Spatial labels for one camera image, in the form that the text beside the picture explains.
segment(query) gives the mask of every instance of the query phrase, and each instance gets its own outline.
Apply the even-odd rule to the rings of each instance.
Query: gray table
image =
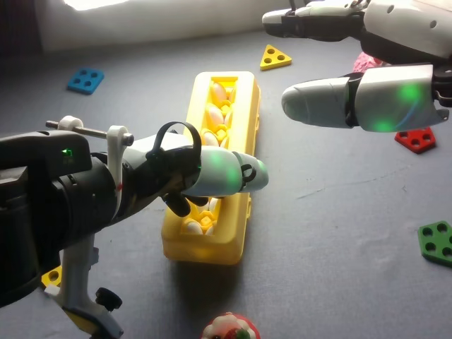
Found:
[[[259,71],[266,44],[293,65]],[[124,300],[124,338],[198,338],[214,316],[249,316],[263,338],[449,338],[452,270],[420,256],[417,228],[449,220],[450,123],[438,148],[415,155],[393,134],[321,129],[289,120],[286,87],[349,73],[353,40],[279,40],[262,32],[185,42],[65,52],[0,65],[0,133],[44,129],[71,114],[86,126],[123,124],[137,138],[186,118],[195,76],[251,71],[262,89],[256,156],[270,184],[253,195],[242,262],[212,267],[168,261],[155,202],[96,236],[100,286]],[[64,90],[81,66],[105,72],[95,94]],[[90,139],[93,149],[105,142]],[[41,292],[0,309],[0,338],[87,338]]]

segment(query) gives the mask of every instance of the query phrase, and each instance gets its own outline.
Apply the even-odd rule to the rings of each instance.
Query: screw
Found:
[[[45,126],[50,129],[57,129],[58,123],[56,121],[47,121]],[[86,127],[74,127],[72,132],[83,134],[84,136],[94,136],[95,138],[107,138],[107,132],[98,131],[97,129],[87,129]],[[135,138],[133,137],[133,134],[125,133],[122,137],[122,144],[124,146],[132,146],[134,141]]]

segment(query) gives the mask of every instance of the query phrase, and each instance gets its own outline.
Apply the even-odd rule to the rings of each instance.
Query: pink fuzzy toy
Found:
[[[353,72],[362,72],[364,73],[367,69],[372,69],[374,67],[380,67],[382,65],[382,61],[374,58],[370,55],[362,52],[358,59],[355,61],[355,65],[353,66]]]

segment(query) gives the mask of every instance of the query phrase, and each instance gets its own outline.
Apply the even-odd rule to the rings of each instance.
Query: blue toy block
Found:
[[[104,73],[97,69],[79,69],[68,82],[68,90],[93,94],[103,78]]]

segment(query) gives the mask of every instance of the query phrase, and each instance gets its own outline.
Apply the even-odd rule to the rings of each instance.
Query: yellow box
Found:
[[[214,96],[214,83],[219,83],[226,89],[226,102],[219,102]],[[227,136],[227,142],[223,145],[228,150],[254,155],[260,101],[261,89],[250,72],[201,73],[194,82],[186,121],[200,132],[206,129],[212,131],[219,143]],[[212,125],[206,113],[208,104],[214,104],[221,109],[224,117],[232,108],[230,128],[224,124],[219,127]],[[191,140],[191,134],[187,130],[184,135]],[[167,208],[162,227],[164,255],[175,261],[221,265],[238,263],[243,254],[251,198],[249,193],[235,194],[220,199],[219,203],[219,207],[212,213],[198,211],[195,205],[191,205],[191,213],[185,218],[176,216]],[[183,232],[183,226],[193,219],[200,222],[203,234]],[[211,225],[214,225],[213,234],[206,235],[206,229]]]

